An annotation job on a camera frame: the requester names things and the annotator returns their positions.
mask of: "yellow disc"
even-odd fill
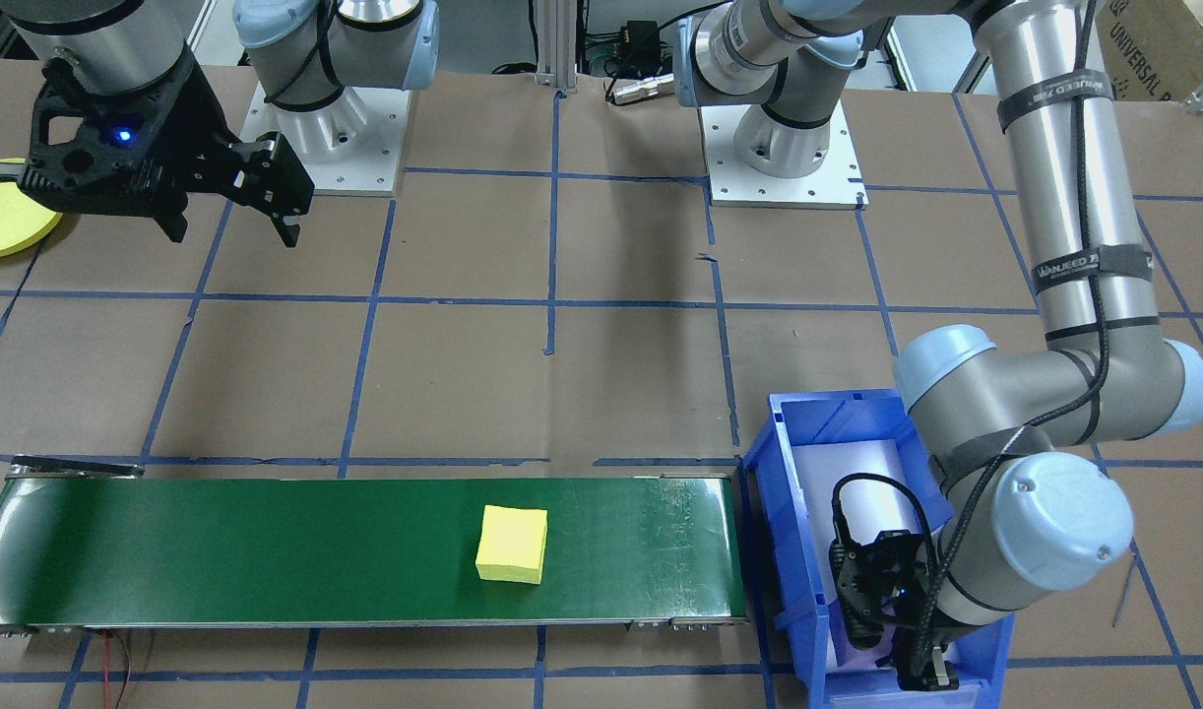
[[[23,163],[20,158],[0,163]],[[0,182],[0,256],[7,256],[37,243],[54,229],[63,214],[25,197],[13,182]]]

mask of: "cable strap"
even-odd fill
[[[1006,445],[1008,447],[1007,453],[1001,454],[1000,451],[1006,449]],[[952,492],[953,488],[956,488],[958,481],[965,479],[971,472],[988,466],[996,455],[1000,455],[1003,461],[1008,461],[1008,459],[1025,457],[1051,449],[1051,441],[1048,439],[1045,432],[1035,426],[1021,426],[1020,432],[998,430],[977,436],[977,438],[956,445],[947,457],[938,459],[930,455],[930,462],[934,469],[942,471],[943,481],[940,483],[938,489],[943,490],[943,495],[947,495]]]
[[[1051,261],[1043,261],[1030,271],[1035,279],[1035,293],[1060,285],[1072,279],[1090,277],[1128,277],[1151,282],[1151,254],[1138,243],[1118,247],[1084,248],[1083,252],[1066,254]]]
[[[1008,130],[1012,122],[1031,111],[1077,98],[1113,100],[1114,89],[1109,84],[1109,76],[1106,72],[1096,71],[1096,69],[1078,69],[1068,75],[1030,84],[1000,102],[996,108],[1000,117],[1000,130]]]

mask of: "white mounting plate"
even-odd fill
[[[746,165],[733,148],[733,132],[749,106],[701,108],[701,148],[711,176],[711,203],[724,207],[795,207],[854,209],[869,205],[859,159],[846,125],[842,104],[834,108],[834,138],[818,171],[805,178],[781,179]]]
[[[355,89],[369,111],[369,126],[349,153],[336,163],[308,163],[304,166],[315,185],[314,194],[344,197],[395,197],[399,184],[404,130],[409,125],[411,93],[398,89]],[[253,141],[267,131],[278,130],[273,112],[265,105],[265,89],[256,84],[251,107],[242,124],[241,140]]]

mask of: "blue plastic bin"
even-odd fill
[[[777,615],[777,628],[789,634],[794,673],[808,686],[810,708],[996,709],[1012,616],[956,642],[956,672],[961,679],[956,691],[901,691],[894,673],[888,672],[826,674],[831,621],[819,571],[826,561],[813,549],[807,500],[794,469],[794,448],[894,441],[902,474],[929,513],[930,524],[936,527],[947,521],[952,504],[930,475],[930,455],[903,412],[899,391],[774,394],[768,402],[772,416],[746,454],[745,469],[758,480],[764,516],[772,528],[784,607]],[[828,513],[828,503],[825,508],[823,513]]]

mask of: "yellow cube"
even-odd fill
[[[480,579],[539,584],[547,534],[547,510],[485,504],[480,553],[474,557]]]

